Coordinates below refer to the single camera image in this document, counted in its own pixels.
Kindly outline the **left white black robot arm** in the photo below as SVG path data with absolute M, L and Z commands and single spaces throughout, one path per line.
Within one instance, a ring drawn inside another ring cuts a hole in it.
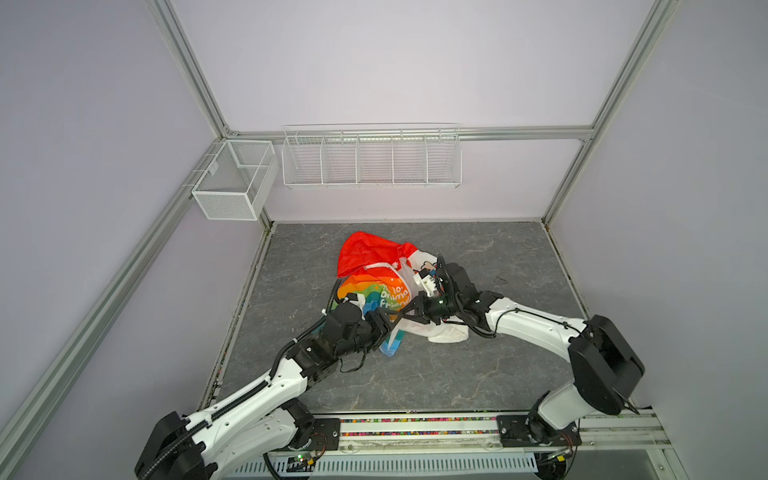
M 382 308 L 338 305 L 277 353 L 270 369 L 195 413 L 160 419 L 137 461 L 139 479 L 219 479 L 278 449 L 329 447 L 331 436 L 300 396 L 336 372 L 344 356 L 368 354 L 398 321 Z

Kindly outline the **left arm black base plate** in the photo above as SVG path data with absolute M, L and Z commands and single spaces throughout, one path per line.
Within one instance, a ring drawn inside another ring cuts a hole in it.
M 316 418 L 298 427 L 289 450 L 336 451 L 341 440 L 341 419 Z

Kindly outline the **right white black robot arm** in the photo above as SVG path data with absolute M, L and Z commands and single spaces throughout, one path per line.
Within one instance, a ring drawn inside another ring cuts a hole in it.
M 414 281 L 421 288 L 415 307 L 419 321 L 453 321 L 488 339 L 514 337 L 569 363 L 572 380 L 540 397 L 525 420 L 530 435 L 539 442 L 595 412 L 637 411 L 630 397 L 645 367 L 609 318 L 567 318 L 479 290 L 456 263 L 430 264 L 414 274 Z

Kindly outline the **rainbow red kids jacket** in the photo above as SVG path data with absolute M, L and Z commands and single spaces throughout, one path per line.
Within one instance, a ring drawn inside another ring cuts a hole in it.
M 337 277 L 341 285 L 337 297 L 363 295 L 365 313 L 378 307 L 400 310 L 422 292 L 414 281 L 414 274 L 436 267 L 435 255 L 411 243 L 396 243 L 370 233 L 355 232 L 343 243 L 339 253 Z M 468 328 L 456 323 L 421 324 L 403 319 L 379 346 L 379 351 L 388 357 L 394 356 L 408 333 L 437 344 L 461 343 L 469 337 Z

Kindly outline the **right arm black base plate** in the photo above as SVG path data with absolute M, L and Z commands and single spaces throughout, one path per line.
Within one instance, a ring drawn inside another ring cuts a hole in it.
M 500 443 L 505 448 L 516 447 L 577 447 L 582 440 L 575 423 L 555 430 L 538 417 L 506 414 L 496 417 Z

